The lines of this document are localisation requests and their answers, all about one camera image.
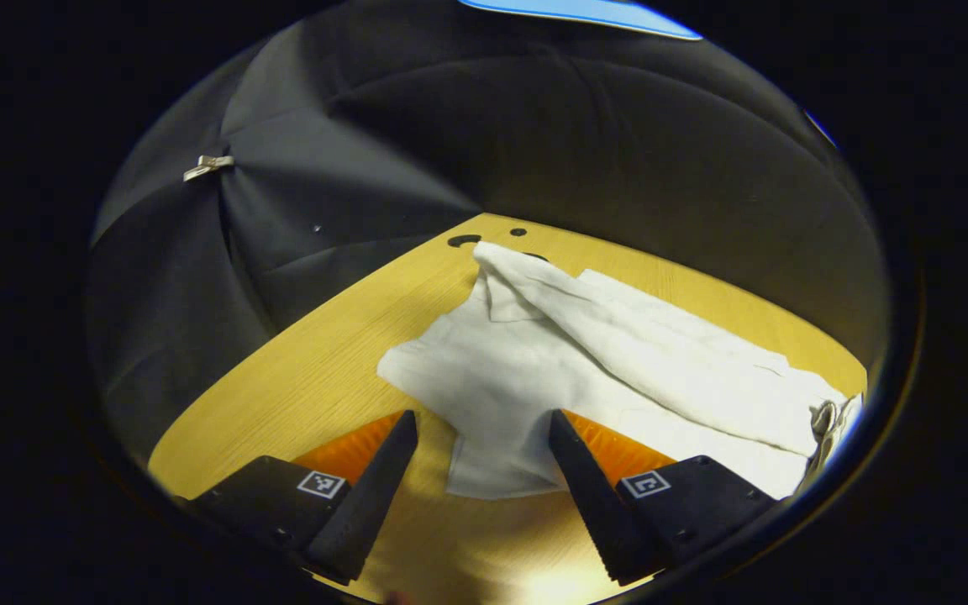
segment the wooden table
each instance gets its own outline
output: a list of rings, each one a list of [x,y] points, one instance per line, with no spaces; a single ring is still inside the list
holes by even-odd
[[[526,229],[515,237],[511,229]],[[568,493],[485,502],[443,492],[455,432],[376,375],[380,357],[460,305],[476,278],[473,244],[540,254],[669,300],[853,395],[865,368],[838,342],[749,292],[621,245],[481,214],[346,288],[223,376],[177,419],[150,457],[170,492],[193,498],[258,455],[291,460],[401,409],[418,414],[419,445],[364,573],[345,589],[373,601],[387,590],[431,602],[592,602],[610,582]]]

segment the metal clip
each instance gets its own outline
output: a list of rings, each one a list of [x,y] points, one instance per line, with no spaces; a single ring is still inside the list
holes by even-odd
[[[209,172],[215,172],[219,168],[224,166],[233,166],[234,157],[232,155],[224,155],[220,157],[215,157],[211,155],[200,156],[197,160],[196,168],[189,168],[185,171],[184,175],[181,175],[183,181],[191,181],[196,179],[197,176],[207,175]]]

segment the cloth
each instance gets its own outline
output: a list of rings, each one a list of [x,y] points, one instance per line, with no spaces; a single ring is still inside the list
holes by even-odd
[[[548,413],[565,408],[665,455],[710,455],[773,497],[818,451],[812,421],[841,393],[785,356],[595,271],[480,242],[473,290],[377,374],[458,430],[447,492],[564,489]]]
[[[821,475],[823,468],[840,450],[840,446],[850,436],[857,425],[857,418],[864,406],[864,396],[854,395],[848,401],[827,402],[815,413],[812,421],[813,435],[817,437],[817,451],[809,457],[809,468],[802,480],[802,487],[810,485]]]

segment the blue object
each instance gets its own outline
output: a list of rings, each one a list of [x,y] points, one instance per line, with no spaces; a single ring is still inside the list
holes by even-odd
[[[697,32],[657,12],[626,0],[458,0],[484,11],[528,15],[665,35],[668,38],[702,39]]]
[[[813,118],[812,114],[810,114],[808,111],[804,112],[804,114],[806,114],[806,118],[809,119],[809,122],[812,122],[813,126],[817,127],[817,130],[819,130],[819,133],[823,134],[823,137],[827,139],[827,142],[831,143],[831,146],[833,146],[833,148],[838,149],[839,146],[834,144],[834,139],[829,137],[829,134],[827,134],[827,131],[823,130],[823,126],[819,125],[819,122],[817,122],[817,120]]]

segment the wrinkled fabric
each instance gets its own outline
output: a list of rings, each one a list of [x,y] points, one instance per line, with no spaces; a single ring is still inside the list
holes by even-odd
[[[481,242],[466,300],[377,374],[460,434],[447,491],[562,489],[548,412],[565,408],[682,460],[710,455],[773,497],[817,452],[811,422],[844,402],[821,376],[595,271]]]
[[[802,480],[802,487],[809,486],[817,479],[823,468],[833,459],[841,449],[841,445],[850,436],[850,432],[857,425],[861,409],[864,407],[865,396],[858,393],[846,402],[829,402],[818,410],[813,417],[813,435],[819,443],[817,452],[809,457],[809,468],[806,478]]]

